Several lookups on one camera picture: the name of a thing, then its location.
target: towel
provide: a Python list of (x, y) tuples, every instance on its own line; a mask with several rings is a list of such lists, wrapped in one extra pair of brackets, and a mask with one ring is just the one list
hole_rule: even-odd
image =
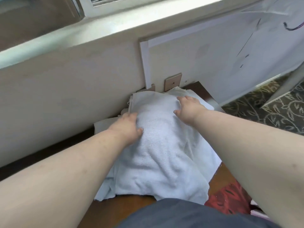
[[(166, 93), (135, 93), (129, 112), (137, 112), (142, 137), (125, 148), (101, 185), (95, 199), (115, 195), (152, 195), (156, 200), (178, 198), (204, 204), (209, 181), (221, 160), (205, 139), (173, 113), (180, 108), (176, 96), (192, 96), (210, 110), (214, 108), (191, 90), (175, 87)], [(117, 118), (95, 124), (106, 130)]]

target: red cloth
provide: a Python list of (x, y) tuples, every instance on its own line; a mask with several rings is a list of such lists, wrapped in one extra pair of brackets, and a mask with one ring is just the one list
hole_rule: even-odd
[(205, 206), (215, 208), (224, 214), (250, 214), (250, 202), (251, 197), (236, 181), (211, 195)]

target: wire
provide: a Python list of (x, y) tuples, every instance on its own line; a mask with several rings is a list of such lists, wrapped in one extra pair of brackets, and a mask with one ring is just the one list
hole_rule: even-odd
[(291, 28), (288, 28), (287, 23), (284, 22), (284, 27), (285, 27), (285, 29), (288, 30), (288, 31), (295, 31), (295, 30), (297, 30), (297, 29), (300, 29), (302, 26), (304, 26), (304, 22), (303, 22), (301, 25), (299, 25), (298, 27), (295, 27), (295, 28), (291, 29)]

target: person's right hand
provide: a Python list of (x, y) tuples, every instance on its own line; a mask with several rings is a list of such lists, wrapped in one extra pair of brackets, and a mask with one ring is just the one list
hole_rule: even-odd
[(185, 124), (189, 126), (195, 125), (198, 115), (207, 111), (207, 108), (200, 104), (199, 100), (193, 97), (177, 97), (181, 104), (180, 110), (175, 110), (174, 114)]

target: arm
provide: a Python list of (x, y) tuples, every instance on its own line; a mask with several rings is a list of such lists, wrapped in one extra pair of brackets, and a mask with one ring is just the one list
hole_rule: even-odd
[(136, 114), (0, 182), (0, 227), (77, 227), (121, 151), (142, 134)]
[(283, 227), (303, 227), (304, 137), (178, 99), (174, 113), (199, 131), (267, 215)]

